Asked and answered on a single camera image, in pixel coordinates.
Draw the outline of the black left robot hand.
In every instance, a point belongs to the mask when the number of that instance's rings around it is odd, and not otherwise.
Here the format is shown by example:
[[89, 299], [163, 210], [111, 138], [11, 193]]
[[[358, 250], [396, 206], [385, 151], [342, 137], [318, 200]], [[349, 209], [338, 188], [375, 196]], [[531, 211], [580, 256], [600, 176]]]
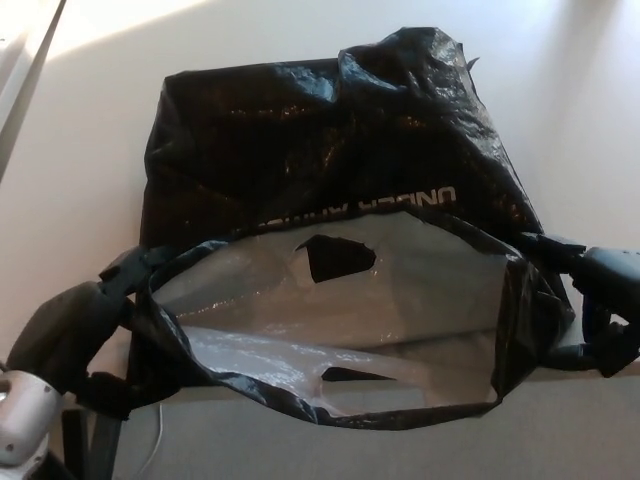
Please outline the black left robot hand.
[[120, 327], [133, 329], [138, 293], [166, 260], [163, 248], [134, 247], [97, 281], [77, 284], [44, 302], [23, 328], [7, 359], [11, 371], [33, 374], [58, 393], [111, 418], [126, 420], [143, 405], [144, 388], [88, 366]]

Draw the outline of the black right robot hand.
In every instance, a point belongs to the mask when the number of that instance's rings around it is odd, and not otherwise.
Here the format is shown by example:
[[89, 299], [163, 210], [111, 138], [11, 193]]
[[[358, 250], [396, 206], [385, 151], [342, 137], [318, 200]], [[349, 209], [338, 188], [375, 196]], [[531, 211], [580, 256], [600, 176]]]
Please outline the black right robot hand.
[[519, 249], [558, 274], [571, 277], [583, 297], [580, 344], [557, 347], [547, 368], [596, 370], [610, 378], [639, 358], [639, 253], [523, 233]]

